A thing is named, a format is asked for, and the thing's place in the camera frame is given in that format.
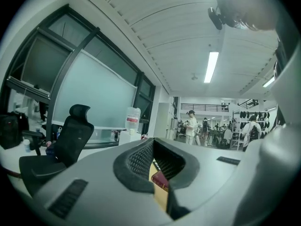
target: chair backrest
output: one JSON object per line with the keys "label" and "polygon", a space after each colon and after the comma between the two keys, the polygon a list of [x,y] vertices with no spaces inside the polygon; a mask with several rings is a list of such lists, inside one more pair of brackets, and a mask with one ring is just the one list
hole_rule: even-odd
{"label": "chair backrest", "polygon": [[90,107],[86,105],[73,105],[69,110],[70,116],[65,120],[55,143],[55,156],[66,167],[77,161],[81,150],[94,131],[94,126],[87,121],[89,109]]}

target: chair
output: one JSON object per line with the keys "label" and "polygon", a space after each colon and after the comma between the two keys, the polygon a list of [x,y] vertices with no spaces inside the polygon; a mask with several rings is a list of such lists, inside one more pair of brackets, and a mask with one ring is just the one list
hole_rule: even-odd
{"label": "chair", "polygon": [[87,121],[86,105],[73,105],[70,116],[54,143],[54,156],[24,156],[19,159],[21,177],[29,194],[33,196],[48,180],[74,164],[87,141],[94,126]]}

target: ceiling light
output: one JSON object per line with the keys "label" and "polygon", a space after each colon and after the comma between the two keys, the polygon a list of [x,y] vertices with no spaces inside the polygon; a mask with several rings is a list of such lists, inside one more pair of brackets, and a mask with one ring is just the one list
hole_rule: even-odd
{"label": "ceiling light", "polygon": [[274,82],[274,80],[275,80],[275,78],[274,78],[274,76],[273,76],[268,82],[266,82],[266,83],[263,85],[263,87],[269,86],[272,82]]}
{"label": "ceiling light", "polygon": [[204,83],[210,83],[215,70],[217,58],[218,58],[218,52],[210,52]]}

